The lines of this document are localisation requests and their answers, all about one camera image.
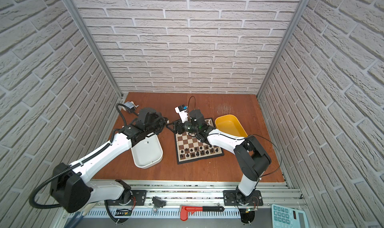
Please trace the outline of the white plastic bin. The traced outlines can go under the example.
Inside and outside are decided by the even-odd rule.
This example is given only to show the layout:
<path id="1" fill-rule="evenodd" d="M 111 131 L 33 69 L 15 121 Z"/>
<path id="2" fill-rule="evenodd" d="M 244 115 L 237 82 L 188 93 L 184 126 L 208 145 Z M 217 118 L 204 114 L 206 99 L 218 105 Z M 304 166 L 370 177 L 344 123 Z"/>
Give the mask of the white plastic bin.
<path id="1" fill-rule="evenodd" d="M 163 159 L 163 149 L 157 135 L 145 138 L 131 148 L 134 163 L 138 168 L 150 168 Z"/>

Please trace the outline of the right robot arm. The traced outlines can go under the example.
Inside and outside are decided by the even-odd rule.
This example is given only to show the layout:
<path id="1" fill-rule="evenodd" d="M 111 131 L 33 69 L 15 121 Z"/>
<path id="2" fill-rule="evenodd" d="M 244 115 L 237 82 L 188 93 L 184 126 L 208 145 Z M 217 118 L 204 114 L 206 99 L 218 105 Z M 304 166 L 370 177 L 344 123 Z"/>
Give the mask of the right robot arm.
<path id="1" fill-rule="evenodd" d="M 187 133 L 201 143 L 220 147 L 236 156 L 243 173 L 236 188 L 236 200 L 242 205 L 250 203 L 260 178 L 272 162 L 258 139 L 253 135 L 237 137 L 215 128 L 205 121 L 199 109 L 188 112 L 188 107 L 181 105 L 175 111 L 180 116 L 173 122 L 175 134 Z"/>

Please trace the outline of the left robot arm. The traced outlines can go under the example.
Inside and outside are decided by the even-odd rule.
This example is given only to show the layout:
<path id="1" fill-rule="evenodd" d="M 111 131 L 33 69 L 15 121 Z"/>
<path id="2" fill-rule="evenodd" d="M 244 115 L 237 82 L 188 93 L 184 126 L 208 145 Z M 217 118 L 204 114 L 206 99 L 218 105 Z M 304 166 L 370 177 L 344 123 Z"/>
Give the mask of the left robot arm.
<path id="1" fill-rule="evenodd" d="M 111 141 L 69 165 L 57 165 L 53 170 L 51 196 L 68 213 L 104 200 L 117 200 L 124 205 L 129 203 L 132 193 L 128 184 L 115 180 L 109 185 L 98 185 L 92 178 L 121 153 L 146 138 L 160 134 L 167 123 L 168 119 L 160 112 L 152 108 L 141 109 L 138 117 L 120 129 Z"/>

